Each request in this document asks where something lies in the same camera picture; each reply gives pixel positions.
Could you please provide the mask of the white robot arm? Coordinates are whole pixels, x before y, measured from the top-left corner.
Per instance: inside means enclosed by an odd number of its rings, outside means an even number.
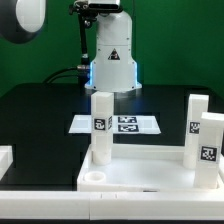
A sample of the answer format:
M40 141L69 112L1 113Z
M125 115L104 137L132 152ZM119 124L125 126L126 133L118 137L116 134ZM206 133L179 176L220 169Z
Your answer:
M132 57L132 19L120 0L87 0L89 10L98 13L96 56L90 63L87 89L128 92L140 89L137 63Z

